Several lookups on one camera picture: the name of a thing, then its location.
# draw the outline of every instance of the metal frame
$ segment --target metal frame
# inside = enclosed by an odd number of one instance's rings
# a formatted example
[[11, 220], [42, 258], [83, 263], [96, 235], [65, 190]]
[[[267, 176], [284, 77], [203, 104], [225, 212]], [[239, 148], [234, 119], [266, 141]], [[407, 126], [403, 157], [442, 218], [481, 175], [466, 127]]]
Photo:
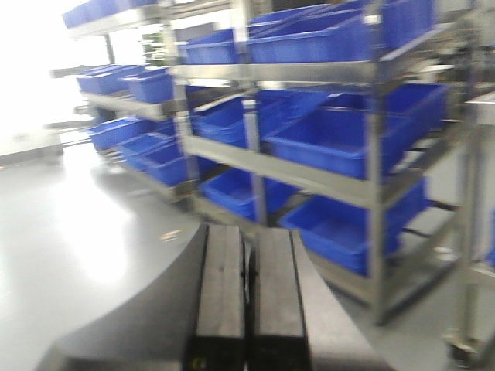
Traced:
[[[379, 7], [375, 1], [370, 8]], [[294, 186], [324, 196], [333, 197], [370, 210], [369, 240], [373, 246], [369, 258], [369, 277], [361, 277], [320, 257], [312, 255], [320, 273], [331, 284], [368, 303], [377, 324], [383, 323], [388, 315], [406, 300], [436, 282], [453, 266], [456, 255], [445, 260], [443, 253], [435, 248], [452, 232], [459, 223], [461, 213], [457, 206], [437, 203], [438, 207], [452, 211], [452, 215], [427, 239], [414, 249], [410, 256], [402, 257], [401, 267], [391, 277], [387, 261], [383, 255], [383, 219], [387, 208], [394, 205], [434, 164], [438, 163], [450, 150], [463, 142], [469, 128], [461, 121], [445, 123], [442, 131], [432, 136], [432, 144], [427, 148], [416, 149], [418, 157], [407, 168], [403, 168], [386, 185], [381, 183], [381, 132], [384, 123], [384, 96], [400, 85], [408, 74], [414, 74], [413, 67], [431, 58], [443, 49], [463, 45], [470, 41], [476, 10], [448, 14], [445, 22], [431, 32], [413, 40], [409, 44], [384, 56], [376, 54], [374, 60], [348, 63], [283, 63], [283, 64], [239, 64], [212, 66], [176, 66], [178, 76], [189, 82], [201, 81], [205, 86], [252, 87], [252, 82], [278, 81], [297, 84], [340, 84], [354, 90], [371, 92], [375, 111], [368, 116], [368, 159], [367, 180], [352, 179], [343, 175], [326, 172], [274, 158], [259, 152], [256, 146], [250, 149], [235, 148], [191, 134], [187, 128], [182, 137], [185, 152], [213, 159], [214, 161], [242, 168], [255, 175], [271, 177]], [[242, 25], [236, 25], [236, 32]], [[255, 128], [247, 124], [247, 136]], [[263, 195], [255, 191], [258, 199]], [[243, 223], [229, 212], [220, 211], [206, 200], [196, 203], [196, 211], [213, 215], [225, 223]], [[245, 226], [252, 229], [252, 223]], [[404, 291], [406, 281], [418, 267], [430, 265], [431, 276], [416, 287]]]
[[[373, 0], [367, 10], [368, 15], [376, 15], [376, 9], [381, 6], [382, 0]], [[435, 133], [432, 144], [427, 148], [412, 148], [418, 151], [418, 157], [406, 168], [400, 170], [391, 181], [382, 184], [381, 177], [381, 133], [384, 126], [385, 95], [398, 87], [411, 75], [415, 75], [415, 67], [420, 62], [432, 58], [444, 49], [458, 45], [473, 45], [473, 29], [477, 10], [473, 8], [466, 12], [451, 12], [445, 15], [441, 24], [431, 32], [404, 45], [400, 49], [386, 55], [379, 54], [378, 43], [380, 38], [374, 40], [374, 58], [362, 62], [338, 62], [338, 63], [281, 63], [281, 64], [250, 64], [248, 53], [245, 49], [245, 40], [248, 37], [247, 22], [249, 20], [248, 2], [243, 0], [200, 0], [185, 5], [174, 5], [172, 2], [161, 1], [160, 14], [164, 26], [166, 48], [172, 55], [175, 74], [174, 97], [175, 102], [186, 102], [185, 86], [197, 84], [205, 87], [214, 87], [218, 91], [228, 91], [229, 94], [241, 93], [245, 101], [245, 119], [249, 149], [231, 147], [199, 138], [193, 135], [189, 111], [185, 104], [179, 104], [171, 111], [176, 117], [177, 132], [180, 144], [185, 156], [188, 158], [189, 183], [195, 184], [198, 179], [197, 163], [194, 156], [202, 156], [214, 161], [225, 163], [233, 167], [242, 168], [252, 173], [253, 189], [256, 198], [256, 220], [252, 223], [248, 220], [229, 213], [215, 206], [197, 194], [197, 188], [192, 189], [191, 203], [197, 213], [207, 215], [210, 218], [227, 224], [237, 224], [248, 234], [265, 224], [267, 220], [265, 210], [265, 197], [263, 194], [262, 177], [271, 177], [303, 188], [314, 194], [324, 195], [340, 199], [346, 203], [364, 207], [370, 210], [370, 227], [368, 240], [371, 249], [368, 261], [368, 277], [362, 277], [350, 271], [346, 271], [331, 262], [317, 257], [312, 258], [320, 273], [330, 283], [340, 287], [348, 293], [368, 303], [373, 311], [377, 324], [383, 323], [393, 308], [400, 306], [417, 294], [426, 286], [447, 271], [453, 264], [452, 261], [442, 259], [442, 254], [435, 250], [436, 245], [457, 226], [462, 225], [466, 213], [466, 204], [459, 207], [436, 203], [437, 207], [452, 211], [452, 215], [431, 235], [413, 231], [426, 237], [423, 243], [409, 256], [401, 257], [401, 267], [392, 272], [383, 254], [383, 224], [384, 214], [421, 176], [425, 174], [435, 163], [441, 160], [449, 151], [461, 144], [470, 127], [462, 121], [450, 121], [445, 123], [445, 129]], [[218, 9], [236, 9], [233, 15], [234, 38], [238, 52], [243, 63], [238, 65], [214, 65], [214, 66], [186, 66], [181, 65], [181, 58], [176, 48], [174, 32], [171, 23], [174, 19], [184, 16], [206, 14]], [[140, 22], [156, 21], [156, 19], [141, 19], [139, 22], [124, 22], [120, 27], [129, 27]], [[73, 30], [73, 34], [83, 36], [87, 34], [105, 34], [114, 30], [116, 26], [102, 26], [94, 23], [91, 30]], [[311, 168], [274, 158], [260, 153], [256, 114], [253, 107], [253, 93], [264, 81], [277, 81], [286, 86], [307, 86], [315, 84], [335, 84], [349, 90], [364, 90], [371, 95], [371, 105], [374, 109], [367, 115], [367, 146], [368, 156], [367, 180], [352, 179], [343, 175], [326, 172], [317, 168]], [[469, 89], [473, 90], [473, 82], [470, 81]], [[208, 100], [218, 103], [219, 96], [204, 97], [200, 103]], [[405, 282], [417, 270], [419, 266], [430, 264], [434, 269], [431, 277], [424, 280], [419, 287], [406, 290]]]
[[86, 36], [103, 36], [122, 29], [153, 25], [161, 22], [160, 7], [146, 5], [109, 15], [96, 21], [69, 29], [69, 36], [79, 39]]
[[143, 172], [138, 172], [129, 165], [126, 165], [115, 151], [99, 151], [98, 154], [109, 164], [118, 166], [124, 169], [129, 175], [137, 179], [144, 185], [148, 186], [152, 191], [156, 192], [164, 200], [169, 202], [178, 202], [182, 199], [187, 199], [190, 193], [194, 190], [194, 182], [184, 182], [173, 187], [164, 185], [153, 178], [150, 178]]
[[483, 169], [481, 161], [486, 139], [493, 137], [495, 129], [495, 93], [475, 98], [469, 103], [470, 116], [476, 127], [469, 137], [465, 161], [466, 210], [463, 215], [463, 258], [461, 260], [462, 283], [457, 293], [455, 328], [445, 334], [451, 347], [451, 357], [461, 366], [471, 367], [481, 361], [495, 342], [492, 335], [480, 339], [476, 334], [477, 301], [480, 287], [495, 290], [495, 269], [475, 258], [476, 221], [480, 216], [483, 199]]

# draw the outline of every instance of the wheel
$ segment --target wheel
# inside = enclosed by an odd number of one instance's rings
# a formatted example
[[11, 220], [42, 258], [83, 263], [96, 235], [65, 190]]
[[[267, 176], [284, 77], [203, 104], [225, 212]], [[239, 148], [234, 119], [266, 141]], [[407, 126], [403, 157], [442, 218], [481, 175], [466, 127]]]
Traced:
[[450, 356], [460, 369], [472, 369], [474, 366], [473, 354], [457, 346], [451, 346]]

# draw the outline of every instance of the stainless steel shelving rack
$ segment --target stainless steel shelving rack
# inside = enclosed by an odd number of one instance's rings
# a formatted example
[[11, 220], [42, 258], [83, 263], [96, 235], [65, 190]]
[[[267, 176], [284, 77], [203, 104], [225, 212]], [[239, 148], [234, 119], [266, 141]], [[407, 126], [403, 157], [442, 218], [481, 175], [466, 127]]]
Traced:
[[471, 367], [482, 360], [495, 342], [495, 329], [491, 336], [477, 333], [477, 302], [481, 287], [495, 290], [495, 268], [479, 260], [476, 255], [477, 221], [480, 220], [484, 198], [483, 158], [485, 144], [495, 135], [495, 92], [469, 102], [470, 120], [476, 123], [469, 136], [465, 162], [466, 220], [463, 234], [462, 282], [457, 293], [456, 327], [445, 335], [451, 347], [451, 356], [461, 366]]
[[[380, 7], [381, 1], [370, 5], [369, 19], [379, 19], [373, 9]], [[233, 7], [242, 9], [242, 15], [248, 14], [242, 2], [233, 2]], [[247, 35], [247, 19], [241, 19], [237, 14], [235, 36], [243, 50], [243, 41]], [[236, 64], [190, 66], [177, 65], [175, 74], [183, 84], [201, 84], [208, 86], [208, 81], [225, 86], [243, 87], [249, 97], [257, 84], [265, 81], [285, 83], [286, 86], [333, 85], [343, 90], [362, 90], [371, 94], [375, 107], [368, 114], [367, 145], [369, 148], [367, 180], [352, 179], [344, 175], [326, 172], [317, 168], [288, 162], [259, 152], [257, 127], [255, 117], [252, 117], [250, 107], [247, 108], [246, 128], [250, 148], [242, 149], [219, 142], [200, 138], [192, 134], [187, 119], [181, 122], [181, 140], [185, 153], [212, 159], [235, 168], [242, 168], [254, 175], [254, 194], [257, 196], [258, 224], [242, 220], [226, 210], [209, 203], [201, 195], [195, 193], [196, 211], [207, 214], [210, 218], [223, 223], [240, 224], [246, 230], [252, 231], [257, 225], [266, 221], [265, 201], [259, 179], [270, 177], [298, 186], [304, 190], [323, 196], [340, 199], [346, 203], [369, 209], [370, 227], [368, 236], [372, 246], [369, 254], [369, 276], [363, 277], [345, 270], [336, 264], [312, 254], [313, 261], [322, 276], [330, 284], [343, 289], [361, 301], [368, 303], [373, 311], [376, 323], [383, 323], [394, 309], [404, 304], [439, 276], [443, 275], [455, 263], [455, 259], [445, 259], [445, 251], [439, 252], [436, 247], [448, 233], [458, 229], [463, 223], [463, 205], [451, 205], [434, 202], [435, 208], [449, 212], [449, 217], [433, 233], [425, 235], [419, 231], [409, 230], [424, 237], [412, 253], [402, 256], [399, 265], [391, 267], [384, 258], [383, 226], [384, 212], [397, 202], [434, 164], [438, 163], [454, 147], [463, 143], [469, 132], [465, 121], [447, 121], [442, 131], [432, 133], [430, 145], [414, 148], [418, 155], [415, 160], [392, 177], [390, 182], [381, 184], [381, 132], [386, 112], [384, 96], [398, 87], [415, 74], [415, 67], [420, 62], [432, 58], [440, 50], [455, 48], [462, 43], [472, 46], [473, 35], [476, 33], [474, 20], [476, 10], [453, 12], [445, 15], [441, 22], [431, 32], [413, 40], [409, 44], [376, 57], [371, 61], [347, 63], [286, 63], [286, 64]], [[431, 268], [428, 279], [425, 272], [419, 268]], [[423, 279], [413, 287], [407, 283], [419, 273]]]
[[[70, 37], [80, 39], [88, 36], [104, 36], [107, 44], [108, 59], [110, 63], [115, 63], [113, 49], [111, 46], [110, 32], [123, 29], [130, 29], [140, 26], [161, 24], [162, 14], [159, 5], [147, 5], [140, 8], [129, 9], [108, 17], [85, 23], [81, 26], [69, 29]], [[195, 104], [204, 104], [218, 94], [225, 94], [223, 91], [209, 90], [193, 96]], [[115, 94], [90, 94], [81, 92], [88, 102], [99, 108], [108, 111], [125, 112], [127, 114], [137, 114], [152, 121], [164, 121], [173, 117], [176, 112], [184, 110], [184, 100], [170, 100], [161, 104], [148, 104], [133, 100], [128, 92], [122, 91]], [[99, 155], [109, 164], [124, 169], [130, 176], [147, 185], [151, 190], [168, 201], [175, 202], [185, 199], [194, 188], [194, 182], [184, 182], [182, 184], [168, 187], [144, 173], [137, 172], [127, 166], [115, 151], [100, 151]]]

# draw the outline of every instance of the blue plastic bin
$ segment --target blue plastic bin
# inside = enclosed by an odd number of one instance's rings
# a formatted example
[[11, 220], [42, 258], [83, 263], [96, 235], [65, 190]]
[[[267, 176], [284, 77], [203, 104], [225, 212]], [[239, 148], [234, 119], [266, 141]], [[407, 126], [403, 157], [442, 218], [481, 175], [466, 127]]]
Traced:
[[491, 251], [488, 253], [486, 259], [495, 267], [495, 211], [492, 213], [492, 228], [491, 228]]
[[112, 94], [117, 91], [127, 90], [123, 77], [141, 73], [144, 66], [136, 65], [112, 65], [106, 69], [90, 71], [77, 76], [77, 82], [82, 91], [93, 94]]
[[168, 68], [146, 70], [123, 79], [136, 100], [157, 104], [173, 99], [173, 78]]
[[369, 32], [361, 10], [306, 16], [271, 28], [247, 45], [252, 63], [370, 59]]
[[[402, 228], [428, 207], [426, 181], [421, 180], [387, 211], [384, 252], [400, 247]], [[367, 275], [368, 211], [335, 199], [315, 196], [279, 220], [284, 228], [298, 229], [308, 249], [363, 276]]]
[[[297, 114], [308, 107], [315, 107], [326, 99], [321, 92], [275, 92], [265, 90], [257, 94], [258, 129], [260, 139], [286, 125]], [[244, 125], [242, 98], [234, 98], [205, 111], [193, 115], [195, 134], [233, 145], [247, 148], [248, 140]]]
[[198, 161], [198, 169], [200, 170], [200, 175], [218, 166], [215, 161], [209, 160], [208, 158], [197, 157], [196, 159]]
[[145, 167], [142, 166], [140, 161], [134, 161], [135, 158], [169, 145], [174, 140], [175, 137], [169, 137], [160, 133], [149, 133], [121, 143], [118, 146], [118, 151], [129, 165], [144, 172]]
[[166, 121], [158, 122], [156, 132], [166, 135], [168, 137], [173, 137], [176, 135], [176, 125], [172, 118]]
[[[431, 130], [442, 126], [447, 116], [449, 87], [439, 83], [407, 83], [394, 90], [387, 98], [389, 112], [409, 117], [404, 129], [405, 146], [410, 147]], [[363, 94], [334, 94], [326, 107], [366, 110], [367, 96]]]
[[90, 21], [90, 13], [88, 12], [87, 4], [78, 5], [74, 9], [63, 13], [62, 18], [68, 29], [88, 23]]
[[[404, 157], [403, 130], [408, 122], [406, 117], [387, 118], [381, 141], [384, 175]], [[366, 121], [362, 111], [320, 108], [265, 140], [279, 158], [354, 178], [367, 176]]]
[[139, 156], [139, 159], [148, 175], [167, 186], [187, 180], [186, 160], [176, 142]]
[[117, 0], [89, 0], [87, 2], [87, 10], [90, 13], [90, 19], [101, 19], [119, 12], [116, 1]]
[[386, 0], [382, 6], [384, 41], [397, 49], [432, 29], [434, 0]]
[[157, 0], [116, 0], [119, 12], [133, 8], [141, 8], [142, 6], [157, 4]]
[[290, 121], [306, 116], [313, 112], [319, 105], [329, 99], [331, 93], [328, 91], [313, 90], [260, 90], [256, 94], [258, 103], [258, 112], [261, 116], [260, 121], [263, 123], [261, 137], [270, 135], [274, 128], [280, 128]]
[[[232, 213], [254, 221], [254, 194], [249, 172], [233, 168], [200, 185], [200, 189], [209, 200]], [[265, 179], [267, 211], [273, 213], [280, 209], [297, 188]]]
[[323, 9], [328, 8], [330, 8], [330, 5], [318, 4], [260, 15], [259, 17], [252, 19], [249, 22], [249, 34], [250, 36], [255, 36], [259, 32], [265, 31], [266, 29], [269, 29], [273, 26], [279, 26], [283, 22], [290, 22], [296, 19], [300, 19], [305, 15], [320, 12]]
[[234, 45], [232, 29], [223, 29], [215, 33], [193, 39], [179, 50], [186, 53], [186, 64], [234, 64], [239, 56]]
[[156, 128], [156, 123], [148, 120], [142, 120], [136, 117], [119, 118], [108, 121], [94, 128], [87, 129], [94, 147], [97, 150], [104, 150], [114, 147], [147, 133]]
[[447, 118], [448, 93], [449, 86], [440, 83], [407, 83], [388, 96], [390, 112], [411, 118], [406, 145], [442, 126]]
[[262, 33], [269, 31], [274, 27], [304, 19], [304, 17], [308, 15], [321, 15], [331, 12], [342, 12], [344, 10], [361, 9], [365, 2], [365, 0], [351, 0], [336, 5], [318, 4], [268, 13], [250, 21], [248, 26], [249, 34], [250, 37], [259, 37]]
[[247, 148], [242, 98], [218, 104], [192, 117], [195, 134], [236, 147]]

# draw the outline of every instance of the gray floor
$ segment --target gray floor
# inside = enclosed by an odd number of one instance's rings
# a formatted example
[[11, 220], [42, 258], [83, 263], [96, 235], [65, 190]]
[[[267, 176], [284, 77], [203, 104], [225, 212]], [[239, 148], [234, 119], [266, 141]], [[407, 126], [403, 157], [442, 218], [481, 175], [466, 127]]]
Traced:
[[[449, 198], [454, 158], [434, 171], [434, 197]], [[102, 164], [88, 145], [63, 162], [0, 168], [0, 369], [29, 371], [58, 336], [126, 301], [164, 270], [197, 220]], [[486, 203], [493, 206], [493, 193]], [[161, 235], [183, 230], [176, 240]], [[455, 369], [441, 334], [452, 324], [457, 275], [383, 328], [339, 294], [373, 345], [398, 371]], [[481, 327], [495, 322], [482, 295]], [[484, 370], [494, 370], [495, 360]]]

